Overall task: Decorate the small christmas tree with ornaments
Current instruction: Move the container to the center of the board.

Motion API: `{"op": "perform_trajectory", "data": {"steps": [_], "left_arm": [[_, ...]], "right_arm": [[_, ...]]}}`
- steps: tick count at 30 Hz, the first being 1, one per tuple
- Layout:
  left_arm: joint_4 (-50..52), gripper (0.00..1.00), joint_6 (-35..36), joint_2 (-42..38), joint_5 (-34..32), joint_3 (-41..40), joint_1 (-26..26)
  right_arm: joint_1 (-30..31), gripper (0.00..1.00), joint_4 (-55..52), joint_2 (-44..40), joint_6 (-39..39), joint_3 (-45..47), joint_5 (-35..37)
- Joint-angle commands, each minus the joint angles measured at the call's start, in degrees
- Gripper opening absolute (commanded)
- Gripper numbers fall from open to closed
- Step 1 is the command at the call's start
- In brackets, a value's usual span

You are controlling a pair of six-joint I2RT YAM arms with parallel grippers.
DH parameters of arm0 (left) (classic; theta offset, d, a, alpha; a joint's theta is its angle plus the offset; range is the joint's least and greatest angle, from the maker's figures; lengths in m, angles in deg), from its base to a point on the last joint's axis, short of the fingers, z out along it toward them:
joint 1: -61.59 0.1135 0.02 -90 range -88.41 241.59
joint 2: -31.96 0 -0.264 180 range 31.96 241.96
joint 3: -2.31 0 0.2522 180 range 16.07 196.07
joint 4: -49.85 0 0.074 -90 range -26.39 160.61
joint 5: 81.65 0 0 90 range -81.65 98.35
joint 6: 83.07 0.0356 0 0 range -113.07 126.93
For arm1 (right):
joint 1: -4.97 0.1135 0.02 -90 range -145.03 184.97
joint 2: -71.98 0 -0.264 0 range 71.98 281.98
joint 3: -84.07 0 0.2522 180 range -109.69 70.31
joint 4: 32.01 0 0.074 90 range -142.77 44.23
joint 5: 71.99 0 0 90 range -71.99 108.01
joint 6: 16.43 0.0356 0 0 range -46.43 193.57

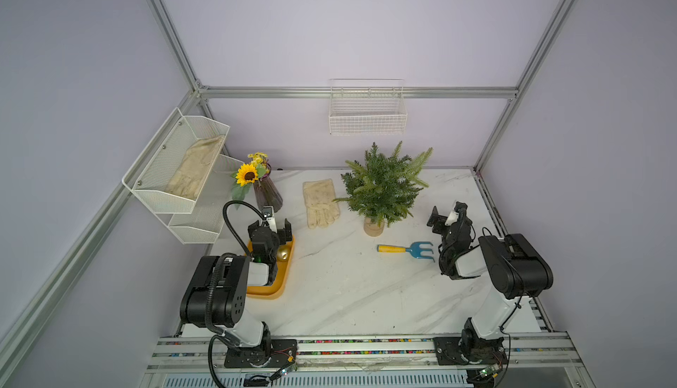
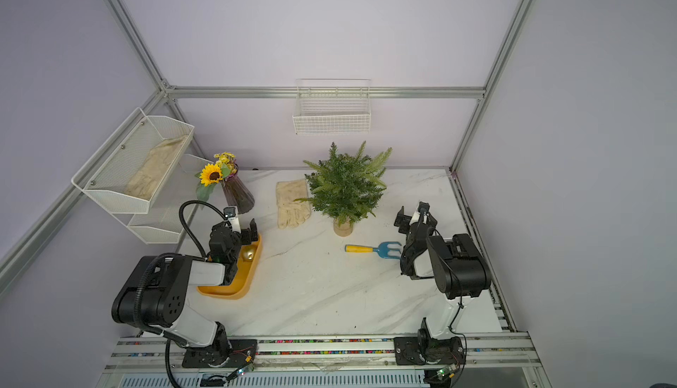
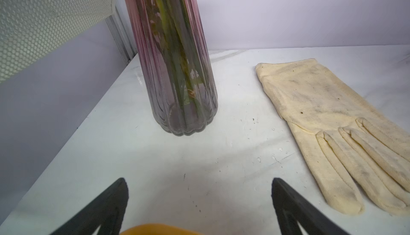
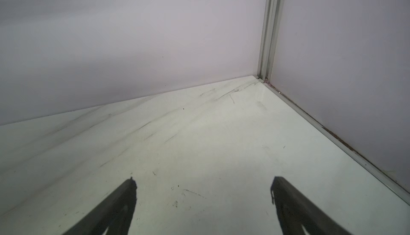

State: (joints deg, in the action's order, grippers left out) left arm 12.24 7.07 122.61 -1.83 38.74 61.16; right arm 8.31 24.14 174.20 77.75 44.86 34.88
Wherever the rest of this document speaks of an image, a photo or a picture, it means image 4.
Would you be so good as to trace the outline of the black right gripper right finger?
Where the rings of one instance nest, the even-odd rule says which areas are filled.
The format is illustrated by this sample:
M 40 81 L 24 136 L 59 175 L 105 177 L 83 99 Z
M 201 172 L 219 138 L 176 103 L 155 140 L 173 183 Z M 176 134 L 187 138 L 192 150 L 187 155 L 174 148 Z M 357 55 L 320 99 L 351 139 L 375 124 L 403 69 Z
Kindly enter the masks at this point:
M 350 234 L 284 177 L 276 176 L 270 190 L 284 235 Z

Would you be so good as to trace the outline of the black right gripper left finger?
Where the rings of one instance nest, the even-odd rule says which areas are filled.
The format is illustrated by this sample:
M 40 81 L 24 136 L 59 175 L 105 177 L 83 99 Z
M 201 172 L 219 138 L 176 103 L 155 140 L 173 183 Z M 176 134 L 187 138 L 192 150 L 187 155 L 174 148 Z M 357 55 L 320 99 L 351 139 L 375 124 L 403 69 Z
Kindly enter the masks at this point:
M 125 180 L 66 235 L 127 235 L 137 203 L 137 184 Z

